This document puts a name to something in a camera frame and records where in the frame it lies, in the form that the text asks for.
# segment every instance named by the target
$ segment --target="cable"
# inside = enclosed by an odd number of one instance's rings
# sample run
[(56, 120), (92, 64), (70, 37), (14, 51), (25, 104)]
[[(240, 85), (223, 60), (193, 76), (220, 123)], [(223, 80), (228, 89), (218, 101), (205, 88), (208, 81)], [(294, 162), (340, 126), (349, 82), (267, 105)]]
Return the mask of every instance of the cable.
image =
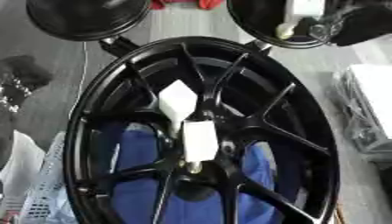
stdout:
[(87, 73), (87, 70), (88, 70), (88, 47), (87, 47), (87, 42), (83, 42), (82, 43), (82, 51), (83, 51), (82, 74), (81, 74), (80, 83), (79, 83), (79, 86), (78, 86), (78, 92), (77, 92), (77, 95), (76, 95), (76, 99), (75, 99), (75, 102), (73, 103), (71, 109), (69, 110), (68, 118), (71, 118), (71, 114), (73, 113), (73, 111), (74, 111), (74, 109), (76, 107), (76, 104), (78, 103), (79, 99), (81, 98), (81, 94), (82, 94), (82, 91), (83, 91), (83, 84), (84, 84), (84, 81), (86, 79), (86, 73)]

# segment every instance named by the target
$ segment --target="wheel rim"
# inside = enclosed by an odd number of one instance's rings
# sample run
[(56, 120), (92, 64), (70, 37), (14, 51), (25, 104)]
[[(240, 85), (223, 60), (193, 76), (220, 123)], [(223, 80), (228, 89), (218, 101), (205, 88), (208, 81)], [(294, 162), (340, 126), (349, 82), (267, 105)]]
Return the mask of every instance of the wheel rim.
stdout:
[[(209, 79), (206, 68), (211, 65), (221, 68), (218, 70), (220, 78), (215, 75), (213, 85), (204, 85), (203, 81)], [(155, 110), (151, 102), (160, 89), (178, 78), (174, 74), (162, 79), (160, 72), (167, 74), (167, 69), (178, 67), (185, 69), (181, 71), (188, 75), (181, 79), (199, 96), (204, 96), (199, 98), (192, 119), (213, 119), (220, 142), (229, 141), (234, 146), (234, 154), (228, 155), (220, 148), (217, 159), (203, 162), (206, 169), (198, 175), (191, 175), (178, 166), (181, 150), (166, 150), (155, 162), (137, 168), (92, 175), (88, 164), (91, 152), (88, 139), (97, 125), (119, 120), (148, 123), (153, 126), (161, 147), (172, 148), (177, 144), (168, 134), (169, 120)], [(142, 107), (136, 107), (135, 102), (124, 111), (113, 109), (112, 101), (118, 97), (113, 98), (116, 94), (111, 93), (115, 93), (124, 81), (131, 81), (134, 93), (147, 99)], [(244, 116), (228, 113), (223, 104), (241, 111)], [(270, 191), (242, 173), (237, 162), (244, 147), (256, 140), (290, 145), (291, 151), (304, 158), (301, 165), (307, 176), (301, 185), (311, 188), (304, 207), (294, 206), (293, 201), (286, 199), (287, 195), (279, 192), (279, 180), (275, 191)], [(277, 151), (273, 153), (277, 158), (284, 157)], [(276, 165), (279, 171), (279, 166), (284, 164), (277, 161)], [(171, 190), (169, 186), (178, 182), (216, 190), (222, 201), (224, 223), (230, 224), (237, 223), (235, 201), (239, 193), (277, 208), (283, 214), (283, 223), (324, 223), (332, 215), (339, 189), (339, 164), (333, 134), (312, 95), (273, 59), (217, 38), (158, 41), (109, 65), (91, 82), (73, 112), (66, 135), (64, 166), (73, 210), (80, 221), (94, 223), (121, 223), (109, 205), (109, 189), (105, 187), (141, 178), (152, 178), (159, 183), (160, 197), (157, 197), (151, 223), (160, 223)]]

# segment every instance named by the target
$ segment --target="black wheel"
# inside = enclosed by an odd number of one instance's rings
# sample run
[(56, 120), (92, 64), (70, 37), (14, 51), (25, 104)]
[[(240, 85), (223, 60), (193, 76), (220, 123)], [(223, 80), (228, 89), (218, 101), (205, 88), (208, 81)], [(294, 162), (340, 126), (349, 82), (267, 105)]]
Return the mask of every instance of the black wheel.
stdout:
[[(171, 138), (170, 122), (155, 103), (157, 93), (177, 79), (199, 94), (190, 119), (213, 120), (220, 141), (216, 159), (203, 162), (198, 174), (180, 165), (181, 139)], [(105, 123), (150, 126), (157, 138), (157, 159), (108, 173), (102, 162), (108, 152), (97, 156)], [(275, 159), (273, 191), (242, 171), (245, 149), (256, 141), (268, 143)], [(110, 205), (112, 190), (137, 179), (158, 182), (150, 223), (161, 223), (170, 195), (189, 192), (182, 198), (200, 200), (193, 194), (208, 197), (202, 190), (206, 187), (220, 195), (226, 224), (238, 223), (239, 193), (272, 205), (278, 222), (326, 223), (340, 179), (333, 133), (317, 102), (294, 75), (244, 45), (201, 37), (145, 45), (105, 68), (73, 111), (64, 169), (69, 199), (81, 223), (122, 223)]]

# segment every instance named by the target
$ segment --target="metal bolt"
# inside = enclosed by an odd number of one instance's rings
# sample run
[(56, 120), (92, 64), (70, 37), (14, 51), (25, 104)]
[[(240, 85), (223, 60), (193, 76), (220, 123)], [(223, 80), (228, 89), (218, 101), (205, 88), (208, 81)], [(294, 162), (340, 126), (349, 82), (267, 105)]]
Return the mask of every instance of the metal bolt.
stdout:
[(80, 192), (80, 193), (88, 193), (89, 192), (89, 189), (88, 188), (86, 188), (86, 187), (78, 187), (78, 191)]
[(179, 160), (178, 165), (179, 165), (179, 167), (184, 167), (184, 165), (186, 165), (186, 161), (181, 159), (181, 160)]
[(196, 174), (201, 172), (203, 169), (203, 166), (201, 165), (201, 162), (191, 162), (186, 164), (186, 168), (188, 168), (188, 171), (192, 174)]

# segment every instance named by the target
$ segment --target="white cube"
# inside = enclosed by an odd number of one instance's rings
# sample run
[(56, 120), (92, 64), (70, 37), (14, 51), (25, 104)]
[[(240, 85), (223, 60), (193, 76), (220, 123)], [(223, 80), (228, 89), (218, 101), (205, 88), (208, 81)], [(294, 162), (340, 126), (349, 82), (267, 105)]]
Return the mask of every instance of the white cube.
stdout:
[(186, 162), (215, 158), (219, 144), (214, 122), (184, 122), (183, 138)]
[(198, 96), (181, 80), (174, 81), (159, 95), (159, 109), (169, 117), (177, 132), (181, 123), (196, 109)]

